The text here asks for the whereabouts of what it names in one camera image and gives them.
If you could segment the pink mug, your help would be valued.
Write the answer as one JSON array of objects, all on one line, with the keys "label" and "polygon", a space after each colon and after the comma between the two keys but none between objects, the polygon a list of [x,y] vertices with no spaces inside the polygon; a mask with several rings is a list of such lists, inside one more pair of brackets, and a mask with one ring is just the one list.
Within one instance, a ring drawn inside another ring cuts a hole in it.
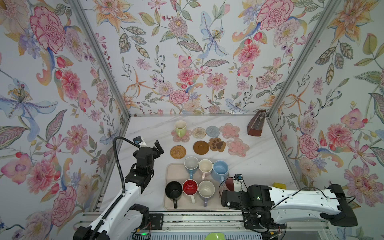
[{"label": "pink mug", "polygon": [[225,181],[226,190],[231,192],[235,191],[234,180],[235,179],[233,177],[229,177],[226,179]]}]

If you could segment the black mug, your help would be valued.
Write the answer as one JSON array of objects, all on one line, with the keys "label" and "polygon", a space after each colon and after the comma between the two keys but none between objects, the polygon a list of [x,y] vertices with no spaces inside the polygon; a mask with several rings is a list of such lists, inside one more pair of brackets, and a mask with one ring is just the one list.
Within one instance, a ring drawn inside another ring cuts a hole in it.
[{"label": "black mug", "polygon": [[166,185],[165,194],[172,200],[174,209],[178,208],[178,200],[183,193],[183,187],[179,182],[172,181]]}]

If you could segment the light blue mug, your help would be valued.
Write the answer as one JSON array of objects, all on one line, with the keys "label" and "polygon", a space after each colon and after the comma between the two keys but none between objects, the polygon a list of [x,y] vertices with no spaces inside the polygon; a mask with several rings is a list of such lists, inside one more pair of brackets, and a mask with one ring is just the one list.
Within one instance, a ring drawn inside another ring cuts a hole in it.
[{"label": "light blue mug", "polygon": [[212,178],[221,183],[229,177],[229,166],[224,161],[215,161],[211,172]]}]

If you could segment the white mug green outside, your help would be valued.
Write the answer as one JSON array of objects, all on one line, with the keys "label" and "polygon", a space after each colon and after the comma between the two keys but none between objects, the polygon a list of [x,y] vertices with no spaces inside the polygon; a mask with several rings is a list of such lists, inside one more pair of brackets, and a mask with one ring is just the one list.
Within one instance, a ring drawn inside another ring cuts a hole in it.
[{"label": "white mug green outside", "polygon": [[175,122],[175,132],[179,138],[182,138],[187,133],[187,123],[185,121],[177,121]]}]

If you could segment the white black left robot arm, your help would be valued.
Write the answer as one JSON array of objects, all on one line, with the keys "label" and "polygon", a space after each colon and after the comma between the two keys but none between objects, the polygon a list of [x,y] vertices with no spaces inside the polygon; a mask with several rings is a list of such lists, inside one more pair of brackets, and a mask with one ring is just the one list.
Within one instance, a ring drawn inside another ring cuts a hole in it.
[{"label": "white black left robot arm", "polygon": [[[136,162],[131,166],[126,177],[120,164],[117,141],[127,142],[137,150],[133,153]],[[113,151],[118,168],[122,189],[108,208],[100,214],[88,227],[79,227],[73,236],[74,240],[126,240],[134,232],[149,226],[149,208],[136,203],[154,176],[155,159],[164,154],[159,141],[154,147],[148,147],[141,137],[130,141],[124,137],[116,137]]]}]

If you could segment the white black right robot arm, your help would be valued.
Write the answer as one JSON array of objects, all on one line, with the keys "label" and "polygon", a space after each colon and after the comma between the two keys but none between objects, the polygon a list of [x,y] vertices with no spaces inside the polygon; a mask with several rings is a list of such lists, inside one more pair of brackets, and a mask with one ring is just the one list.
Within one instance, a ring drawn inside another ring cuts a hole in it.
[{"label": "white black right robot arm", "polygon": [[324,190],[297,191],[251,185],[244,190],[223,190],[221,204],[242,212],[247,230],[285,229],[289,222],[328,221],[336,227],[356,227],[357,217],[340,185]]}]

